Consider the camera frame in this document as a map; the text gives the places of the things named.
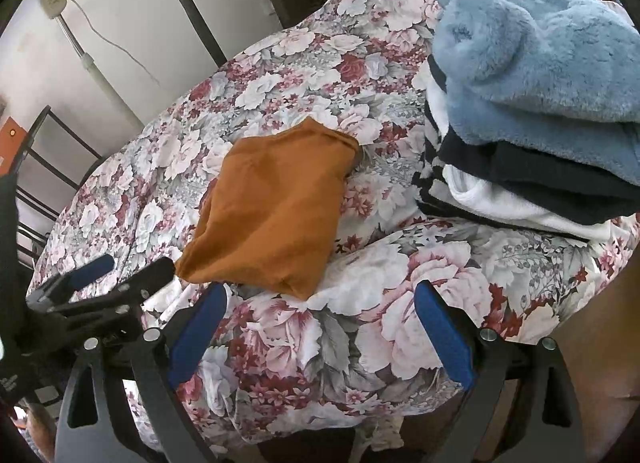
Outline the orange knit cardigan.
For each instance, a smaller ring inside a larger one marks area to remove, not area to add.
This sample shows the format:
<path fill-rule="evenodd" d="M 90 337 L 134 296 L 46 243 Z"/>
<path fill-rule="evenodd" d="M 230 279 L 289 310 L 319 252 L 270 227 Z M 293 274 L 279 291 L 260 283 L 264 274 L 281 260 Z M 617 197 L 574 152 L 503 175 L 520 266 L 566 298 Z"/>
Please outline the orange knit cardigan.
<path fill-rule="evenodd" d="M 308 118 L 230 149 L 176 264 L 191 283 L 228 282 L 306 299 L 333 252 L 355 138 Z"/>

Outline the floral bedspread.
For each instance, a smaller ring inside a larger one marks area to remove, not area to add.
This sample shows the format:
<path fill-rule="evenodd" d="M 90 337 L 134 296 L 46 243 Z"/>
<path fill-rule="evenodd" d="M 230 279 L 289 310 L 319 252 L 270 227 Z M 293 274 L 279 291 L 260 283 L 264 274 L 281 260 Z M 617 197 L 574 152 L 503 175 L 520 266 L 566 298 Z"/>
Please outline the floral bedspread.
<path fill-rule="evenodd" d="M 427 56 L 436 0 L 329 0 L 237 54 L 108 158 L 58 217 L 33 285 L 103 254 L 102 295 L 158 257 L 177 258 L 233 142 L 311 118 L 354 136 L 334 251 L 308 301 L 230 287 L 226 318 L 178 395 L 219 453 L 303 429 L 358 427 L 398 443 L 406 415 L 456 385 L 413 306 L 420 277 L 510 341 L 533 343 L 627 265 L 639 220 L 584 243 L 462 218 L 423 216 L 412 177 L 427 142 Z"/>

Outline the orange cardboard box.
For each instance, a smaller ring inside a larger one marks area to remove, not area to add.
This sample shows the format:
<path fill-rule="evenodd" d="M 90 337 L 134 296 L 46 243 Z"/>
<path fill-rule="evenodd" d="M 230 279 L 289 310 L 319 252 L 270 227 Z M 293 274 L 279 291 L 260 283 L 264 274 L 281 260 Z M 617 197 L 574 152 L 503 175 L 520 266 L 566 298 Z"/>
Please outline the orange cardboard box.
<path fill-rule="evenodd" d="M 9 116 L 0 131 L 0 175 L 9 173 L 27 132 Z"/>

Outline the black metal shelf rack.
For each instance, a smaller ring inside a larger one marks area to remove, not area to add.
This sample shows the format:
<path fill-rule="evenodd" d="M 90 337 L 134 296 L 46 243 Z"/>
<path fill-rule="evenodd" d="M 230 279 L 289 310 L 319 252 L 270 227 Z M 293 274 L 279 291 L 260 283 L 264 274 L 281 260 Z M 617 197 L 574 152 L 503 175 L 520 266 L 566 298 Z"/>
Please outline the black metal shelf rack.
<path fill-rule="evenodd" d="M 17 249 L 23 265 L 35 266 L 56 220 L 104 160 L 49 106 L 40 111 L 9 169 L 17 178 Z"/>

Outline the white folded garment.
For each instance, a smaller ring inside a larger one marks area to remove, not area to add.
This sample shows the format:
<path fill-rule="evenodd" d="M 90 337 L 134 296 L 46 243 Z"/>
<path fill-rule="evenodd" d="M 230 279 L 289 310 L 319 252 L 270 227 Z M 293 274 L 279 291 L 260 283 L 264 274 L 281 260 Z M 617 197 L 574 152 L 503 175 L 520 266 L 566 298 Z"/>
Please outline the white folded garment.
<path fill-rule="evenodd" d="M 639 189 L 607 172 L 509 142 L 466 144 L 449 124 L 446 93 L 427 83 L 428 114 L 442 143 L 445 188 L 428 193 L 465 212 L 514 227 L 603 241 L 617 217 L 639 211 Z"/>

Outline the black folded garment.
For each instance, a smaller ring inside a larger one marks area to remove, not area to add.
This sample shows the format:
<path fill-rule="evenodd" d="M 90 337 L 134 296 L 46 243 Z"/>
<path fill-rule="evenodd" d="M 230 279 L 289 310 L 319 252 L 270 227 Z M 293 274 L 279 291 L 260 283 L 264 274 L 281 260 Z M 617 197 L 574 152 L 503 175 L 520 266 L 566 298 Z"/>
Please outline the black folded garment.
<path fill-rule="evenodd" d="M 509 142 L 472 146 L 450 131 L 439 159 L 582 225 L 639 211 L 639 188 L 612 173 Z"/>

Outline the striped folded garment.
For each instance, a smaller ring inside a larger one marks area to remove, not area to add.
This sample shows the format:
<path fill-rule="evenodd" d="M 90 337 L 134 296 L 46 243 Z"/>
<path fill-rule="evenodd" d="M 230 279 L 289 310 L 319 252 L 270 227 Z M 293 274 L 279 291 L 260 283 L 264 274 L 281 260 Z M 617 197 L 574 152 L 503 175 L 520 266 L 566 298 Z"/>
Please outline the striped folded garment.
<path fill-rule="evenodd" d="M 420 175 L 423 202 L 464 215 L 469 220 L 488 220 L 515 228 L 562 233 L 585 241 L 605 238 L 608 233 L 605 224 L 587 226 L 572 222 L 442 162 L 438 157 L 439 147 L 449 132 L 446 94 L 431 73 L 426 75 L 425 87 L 425 115 L 435 129 L 425 138 L 424 168 Z"/>

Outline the light blue fleece garment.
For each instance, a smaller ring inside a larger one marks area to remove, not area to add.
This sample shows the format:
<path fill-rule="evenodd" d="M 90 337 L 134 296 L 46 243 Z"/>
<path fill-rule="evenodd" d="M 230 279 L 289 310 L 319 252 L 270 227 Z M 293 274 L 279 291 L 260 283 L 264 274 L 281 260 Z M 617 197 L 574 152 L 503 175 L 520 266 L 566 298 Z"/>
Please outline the light blue fleece garment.
<path fill-rule="evenodd" d="M 639 181 L 639 33 L 599 0 L 437 0 L 432 55 L 467 144 Z"/>

